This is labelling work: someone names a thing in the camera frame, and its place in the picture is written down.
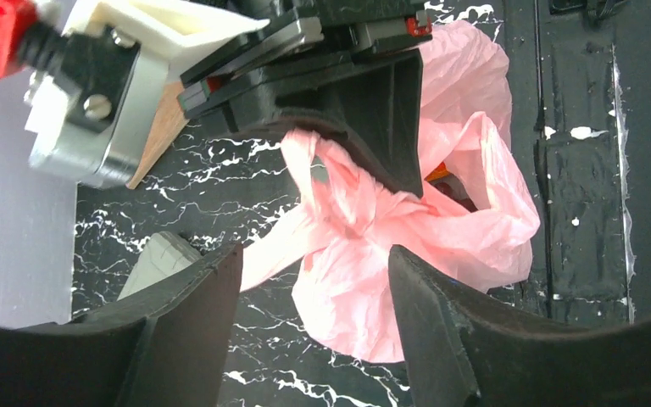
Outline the red orange fake mango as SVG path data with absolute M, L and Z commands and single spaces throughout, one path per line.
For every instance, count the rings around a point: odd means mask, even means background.
M 449 176 L 450 172 L 448 171 L 444 162 L 441 162 L 434 170 L 432 170 L 426 177 L 425 180 L 428 182 L 434 182 L 440 180 L 446 176 Z

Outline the pink plastic bag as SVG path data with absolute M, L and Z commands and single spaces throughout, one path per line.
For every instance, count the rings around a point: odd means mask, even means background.
M 423 195 L 392 193 L 337 143 L 294 130 L 281 153 L 298 206 L 244 251 L 242 290 L 300 263 L 292 299 L 306 332 L 372 363 L 403 360 L 387 278 L 401 245 L 442 273 L 485 292 L 525 280 L 540 225 L 509 150 L 511 94 L 504 50 L 472 24 L 438 25 L 420 47 L 419 181 L 439 165 L 476 206 L 469 211 L 423 183 Z

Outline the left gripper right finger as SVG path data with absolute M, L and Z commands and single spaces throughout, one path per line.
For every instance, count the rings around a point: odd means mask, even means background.
M 569 326 L 504 304 L 399 245 L 388 278 L 417 406 L 651 406 L 651 318 Z

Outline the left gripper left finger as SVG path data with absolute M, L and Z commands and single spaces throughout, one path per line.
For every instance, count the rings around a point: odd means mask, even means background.
M 241 244 L 59 325 L 0 327 L 0 406 L 214 406 Z

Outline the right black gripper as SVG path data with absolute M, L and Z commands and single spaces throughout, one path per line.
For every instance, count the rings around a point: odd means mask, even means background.
M 188 119 L 208 110 L 213 93 L 214 137 L 280 141 L 292 129 L 316 131 L 345 148 L 389 191 L 422 196 L 417 146 L 423 62 L 417 49 L 393 52 L 431 39 L 424 2 L 213 5 L 267 24 L 237 35 L 181 75 L 178 103 Z M 392 54 L 352 60 L 339 52 Z M 330 55 L 309 58 L 318 54 Z M 299 60 L 267 66 L 288 59 Z

